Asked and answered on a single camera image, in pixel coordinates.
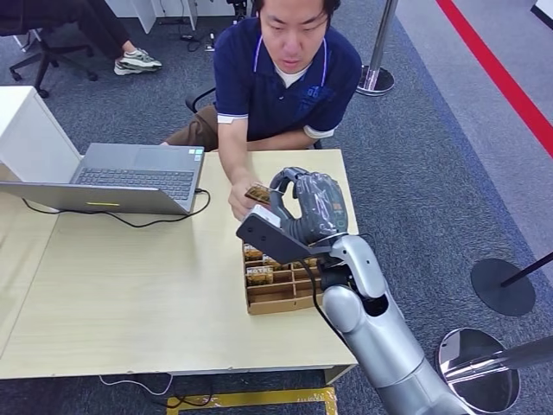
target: stanchion post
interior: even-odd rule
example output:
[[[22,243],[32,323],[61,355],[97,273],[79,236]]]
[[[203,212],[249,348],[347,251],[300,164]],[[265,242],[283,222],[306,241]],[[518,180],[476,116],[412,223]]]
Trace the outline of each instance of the stanchion post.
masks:
[[[368,66],[363,65],[361,78],[358,85],[358,93],[377,97],[389,93],[395,84],[393,75],[380,65],[382,63],[384,45],[395,15],[397,4],[398,0],[387,0],[386,5],[384,6],[382,19],[380,21],[376,41],[374,43],[373,57],[370,58]]]

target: white cabinet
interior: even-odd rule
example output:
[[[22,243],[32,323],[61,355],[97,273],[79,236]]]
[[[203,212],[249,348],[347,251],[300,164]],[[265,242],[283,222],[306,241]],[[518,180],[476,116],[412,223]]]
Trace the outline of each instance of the white cabinet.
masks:
[[[0,86],[0,163],[22,182],[67,183],[81,156],[32,86]]]

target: man's hand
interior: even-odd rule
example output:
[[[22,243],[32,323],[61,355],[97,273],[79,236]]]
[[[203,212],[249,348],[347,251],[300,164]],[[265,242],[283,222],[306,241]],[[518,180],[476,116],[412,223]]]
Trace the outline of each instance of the man's hand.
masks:
[[[247,173],[240,176],[232,183],[229,196],[229,203],[235,218],[242,220],[250,209],[255,206],[255,201],[248,199],[245,194],[257,182],[259,181]]]

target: gold package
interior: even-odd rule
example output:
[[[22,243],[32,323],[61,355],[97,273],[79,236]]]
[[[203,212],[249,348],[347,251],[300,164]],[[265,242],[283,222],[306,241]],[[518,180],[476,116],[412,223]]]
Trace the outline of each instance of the gold package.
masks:
[[[315,267],[317,266],[317,258],[308,258],[308,259],[306,259],[306,263],[309,268],[315,268]],[[302,265],[300,262],[297,262],[297,261],[296,261],[296,262],[293,263],[293,267],[294,267],[294,269],[296,269],[296,270],[298,270],[298,269],[303,270],[303,269],[303,265]]]
[[[260,261],[263,259],[263,252],[249,244],[244,244],[244,258],[247,261]]]
[[[266,205],[271,204],[271,189],[262,184],[254,184],[249,188],[244,196],[253,201],[259,201]]]
[[[263,265],[270,265],[272,267],[274,271],[283,271],[283,270],[287,270],[290,268],[288,264],[278,264],[275,259],[272,259],[269,257],[269,255],[263,254],[263,264]]]
[[[272,284],[272,271],[272,266],[250,266],[246,268],[246,282],[247,286]]]

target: chair armrest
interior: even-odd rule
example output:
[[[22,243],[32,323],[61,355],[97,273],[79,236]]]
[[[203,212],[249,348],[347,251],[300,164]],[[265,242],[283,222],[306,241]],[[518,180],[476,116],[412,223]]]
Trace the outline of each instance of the chair armrest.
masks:
[[[203,97],[207,96],[215,90],[215,82],[211,80],[206,84],[204,84],[192,93],[186,95],[185,102],[192,112],[197,113],[198,108],[195,107],[198,101]]]

